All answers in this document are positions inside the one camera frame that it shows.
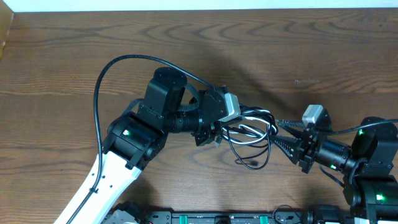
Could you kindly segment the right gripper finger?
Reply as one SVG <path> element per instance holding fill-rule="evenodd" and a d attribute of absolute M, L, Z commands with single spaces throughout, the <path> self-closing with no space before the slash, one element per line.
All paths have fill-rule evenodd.
<path fill-rule="evenodd" d="M 302 145 L 302 141 L 300 139 L 281 135 L 272 135 L 270 140 L 271 143 L 275 144 L 293 164 L 298 163 L 300 148 Z"/>
<path fill-rule="evenodd" d="M 298 129 L 296 129 L 296 128 L 301 128 L 302 130 L 305 129 L 305 126 L 301 121 L 278 119 L 276 122 L 280 128 L 284 129 L 294 137 L 301 137 L 303 135 L 303 131 L 299 131 Z"/>

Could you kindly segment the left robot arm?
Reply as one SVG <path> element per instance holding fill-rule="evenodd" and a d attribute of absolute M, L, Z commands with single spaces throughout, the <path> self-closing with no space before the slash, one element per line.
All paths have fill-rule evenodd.
<path fill-rule="evenodd" d="M 100 223 L 119 196 L 165 146 L 170 133 L 191 133 L 197 146 L 221 133 L 222 123 L 239 116 L 239 103 L 225 87 L 197 91 L 175 68 L 154 72 L 143 99 L 108 128 L 103 155 L 57 218 L 57 223 Z"/>

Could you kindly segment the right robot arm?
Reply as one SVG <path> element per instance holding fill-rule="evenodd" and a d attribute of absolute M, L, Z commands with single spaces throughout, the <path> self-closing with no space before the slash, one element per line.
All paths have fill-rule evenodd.
<path fill-rule="evenodd" d="M 290 135 L 272 135 L 293 164 L 309 173 L 315 163 L 343 174 L 339 183 L 352 216 L 397 221 L 397 179 L 391 175 L 397 153 L 397 120 L 370 116 L 354 128 L 334 131 L 329 116 L 304 124 L 301 131 L 290 121 L 279 121 Z"/>

